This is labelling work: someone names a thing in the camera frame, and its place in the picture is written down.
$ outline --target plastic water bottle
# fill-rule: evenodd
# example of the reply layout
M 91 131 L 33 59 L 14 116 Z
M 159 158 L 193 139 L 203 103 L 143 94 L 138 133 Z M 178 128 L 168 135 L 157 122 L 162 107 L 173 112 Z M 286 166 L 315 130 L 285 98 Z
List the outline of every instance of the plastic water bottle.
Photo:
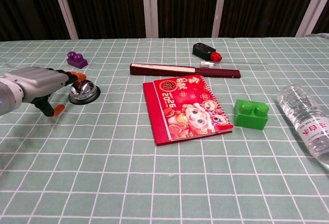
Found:
M 278 102 L 311 155 L 329 165 L 329 117 L 299 85 L 283 88 Z

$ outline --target green toy brick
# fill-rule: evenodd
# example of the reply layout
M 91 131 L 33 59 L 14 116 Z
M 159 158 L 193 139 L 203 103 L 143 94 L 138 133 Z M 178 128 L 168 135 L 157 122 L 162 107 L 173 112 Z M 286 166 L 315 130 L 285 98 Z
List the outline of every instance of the green toy brick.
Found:
M 263 102 L 238 99 L 234 106 L 234 125 L 262 130 L 268 120 L 269 107 Z

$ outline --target table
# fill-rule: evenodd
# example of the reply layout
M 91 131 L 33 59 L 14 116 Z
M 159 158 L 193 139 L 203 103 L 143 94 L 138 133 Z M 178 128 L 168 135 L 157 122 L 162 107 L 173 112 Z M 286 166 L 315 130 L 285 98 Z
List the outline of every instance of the table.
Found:
M 156 147 L 142 83 L 129 65 L 192 65 L 196 42 L 240 79 L 206 78 L 228 117 L 236 99 L 270 106 L 264 130 Z M 82 53 L 81 70 L 66 63 Z M 264 63 L 246 65 L 224 62 Z M 0 117 L 0 223 L 237 224 L 329 221 L 329 171 L 307 151 L 276 98 L 302 85 L 329 114 L 329 37 L 188 38 L 0 43 L 0 76 L 28 66 L 83 72 L 102 91 L 55 118 L 33 105 Z

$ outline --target purple toy brick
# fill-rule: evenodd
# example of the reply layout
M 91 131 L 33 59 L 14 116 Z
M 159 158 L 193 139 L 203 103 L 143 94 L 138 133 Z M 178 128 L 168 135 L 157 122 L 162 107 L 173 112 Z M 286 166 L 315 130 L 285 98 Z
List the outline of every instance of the purple toy brick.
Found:
M 83 58 L 82 54 L 73 51 L 67 54 L 67 63 L 80 69 L 88 65 L 87 60 Z

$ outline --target red notebook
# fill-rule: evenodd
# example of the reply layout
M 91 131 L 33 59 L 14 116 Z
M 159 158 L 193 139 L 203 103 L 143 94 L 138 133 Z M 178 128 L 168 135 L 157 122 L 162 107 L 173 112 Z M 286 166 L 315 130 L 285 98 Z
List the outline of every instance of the red notebook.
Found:
M 156 145 L 232 132 L 205 79 L 191 75 L 143 83 Z

